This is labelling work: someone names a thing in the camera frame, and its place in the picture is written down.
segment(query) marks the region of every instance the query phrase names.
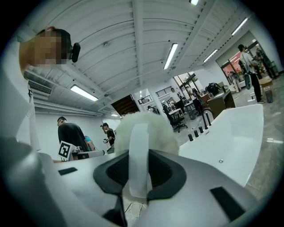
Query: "dark hair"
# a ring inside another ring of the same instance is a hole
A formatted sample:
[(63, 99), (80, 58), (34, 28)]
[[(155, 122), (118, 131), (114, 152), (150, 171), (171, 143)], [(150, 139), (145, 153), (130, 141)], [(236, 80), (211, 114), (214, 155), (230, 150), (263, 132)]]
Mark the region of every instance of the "dark hair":
[(238, 46), (238, 49), (239, 49), (240, 52), (242, 52), (243, 49), (245, 49), (245, 46), (244, 46), (243, 44), (240, 44), (240, 45)]
[[(45, 29), (41, 30), (36, 35), (43, 34)], [(61, 59), (69, 59), (71, 55), (71, 36), (70, 34), (63, 30), (54, 28), (51, 32), (54, 32), (57, 37), (61, 37)]]
[(60, 117), (60, 118), (58, 118), (57, 122), (59, 122), (59, 121), (67, 121), (67, 120), (66, 120), (65, 117)]

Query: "person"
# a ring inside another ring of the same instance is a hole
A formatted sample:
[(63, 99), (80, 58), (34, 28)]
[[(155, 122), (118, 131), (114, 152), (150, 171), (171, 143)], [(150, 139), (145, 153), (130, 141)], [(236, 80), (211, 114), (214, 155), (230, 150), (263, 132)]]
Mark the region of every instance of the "person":
[(202, 114), (203, 111), (203, 106), (201, 104), (201, 102), (199, 101), (199, 99), (197, 98), (197, 95), (195, 92), (193, 92), (193, 89), (191, 87), (186, 87), (186, 90), (190, 96), (190, 98), (192, 99), (192, 102), (194, 104), (195, 109), (198, 111), (198, 114)]
[(183, 101), (182, 101), (182, 100), (179, 98), (179, 96), (175, 93), (175, 90), (174, 90), (173, 87), (172, 87), (171, 91), (172, 91), (172, 93), (171, 93), (171, 99), (172, 99), (172, 101), (175, 103), (175, 106), (176, 106), (177, 108), (180, 108), (184, 114), (187, 114), (187, 112), (185, 112), (185, 110), (184, 110), (184, 107), (185, 107), (185, 106), (184, 106), (184, 104), (183, 104)]
[(244, 74), (248, 73), (250, 75), (252, 86), (254, 88), (254, 93), (256, 95), (256, 101), (257, 103), (263, 104), (265, 102), (261, 99), (260, 85), (259, 85), (258, 78), (253, 68), (256, 65), (256, 63), (253, 61), (253, 58), (251, 57), (251, 55), (245, 52), (244, 45), (240, 44), (238, 46), (238, 49), (241, 52), (240, 61), (242, 62), (244, 66), (244, 70), (245, 70)]
[(258, 59), (260, 59), (261, 62), (263, 63), (269, 77), (272, 78), (272, 79), (275, 79), (276, 75), (275, 75), (275, 73), (272, 69), (271, 61), (266, 56), (266, 54), (261, 49), (257, 48), (256, 49), (256, 55), (257, 55)]
[(95, 146), (93, 144), (93, 141), (88, 136), (85, 136), (85, 139), (87, 141), (87, 145), (88, 145), (89, 151), (94, 151), (95, 150)]
[(67, 122), (65, 117), (59, 117), (57, 120), (58, 126), (58, 139), (61, 141), (80, 146), (83, 151), (87, 152), (88, 143), (80, 127), (74, 123)]
[(0, 105), (3, 110), (0, 111), (0, 137), (16, 137), (33, 150), (41, 150), (33, 93), (24, 72), (29, 66), (61, 64), (69, 58), (70, 50), (70, 34), (54, 27), (42, 30), (26, 42), (19, 43), (16, 37), (10, 39), (0, 62)]
[(241, 91), (241, 85), (239, 83), (239, 77), (238, 74), (234, 71), (230, 72), (229, 77), (231, 78), (231, 80), (234, 83), (234, 86), (236, 88), (236, 92)]
[(110, 129), (108, 127), (107, 123), (103, 123), (103, 130), (105, 132), (105, 134), (107, 135), (108, 140), (105, 141), (105, 143), (110, 143), (110, 145), (112, 146), (114, 144), (115, 141), (115, 133), (112, 129)]

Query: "ceiling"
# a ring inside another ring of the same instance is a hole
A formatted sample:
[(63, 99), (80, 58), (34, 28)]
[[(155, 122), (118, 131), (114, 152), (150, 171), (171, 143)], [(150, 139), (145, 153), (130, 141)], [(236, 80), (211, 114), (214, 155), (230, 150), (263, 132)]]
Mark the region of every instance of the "ceiling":
[[(17, 35), (29, 40), (47, 26), (68, 31), (72, 44), (81, 45), (78, 61), (51, 70), (31, 67), (25, 76), (53, 89), (46, 102), (105, 114), (133, 91), (202, 65), (245, 14), (234, 0), (199, 0), (196, 6), (188, 0), (50, 0), (26, 18)], [(178, 48), (164, 70), (172, 43)], [(72, 92), (74, 84), (99, 100)]]

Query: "air conditioning vent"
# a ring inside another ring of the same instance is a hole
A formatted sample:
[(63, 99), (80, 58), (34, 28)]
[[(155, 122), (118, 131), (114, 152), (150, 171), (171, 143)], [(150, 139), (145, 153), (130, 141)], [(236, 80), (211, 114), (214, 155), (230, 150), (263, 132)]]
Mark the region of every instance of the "air conditioning vent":
[(46, 87), (44, 85), (41, 85), (40, 83), (34, 82), (32, 80), (28, 81), (28, 84), (30, 86), (30, 89), (34, 92), (34, 93), (38, 93), (40, 95), (44, 95), (44, 96), (50, 96), (52, 93), (52, 89), (49, 87)]

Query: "tiled floor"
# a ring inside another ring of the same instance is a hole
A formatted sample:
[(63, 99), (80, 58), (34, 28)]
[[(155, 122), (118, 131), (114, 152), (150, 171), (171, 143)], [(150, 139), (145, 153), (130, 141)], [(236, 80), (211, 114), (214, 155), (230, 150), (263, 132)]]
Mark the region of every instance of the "tiled floor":
[[(256, 104), (252, 99), (253, 88), (243, 89), (239, 93), (233, 94), (236, 107)], [(284, 76), (278, 77), (273, 81), (273, 103), (265, 103), (264, 107), (264, 131), (260, 154), (251, 177), (245, 186), (257, 199), (268, 195), (275, 188), (277, 181), (283, 173), (284, 167)], [(202, 117), (190, 120), (185, 115), (188, 129), (181, 129), (176, 132), (179, 144), (186, 143), (188, 134), (192, 133), (192, 128), (202, 126), (204, 123)]]

